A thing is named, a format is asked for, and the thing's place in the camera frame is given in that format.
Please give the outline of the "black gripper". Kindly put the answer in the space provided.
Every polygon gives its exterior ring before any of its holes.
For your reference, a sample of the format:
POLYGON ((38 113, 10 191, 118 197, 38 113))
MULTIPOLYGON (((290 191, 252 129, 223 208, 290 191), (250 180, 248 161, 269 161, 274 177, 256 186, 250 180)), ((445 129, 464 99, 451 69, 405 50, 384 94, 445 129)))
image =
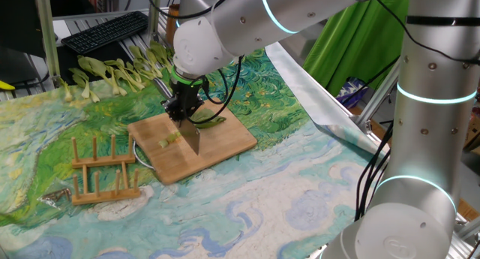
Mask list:
POLYGON ((200 84, 172 83, 175 97, 161 102, 172 121, 182 121, 187 117, 193 121, 205 119, 205 107, 202 106, 204 101, 199 96, 200 89, 200 84))

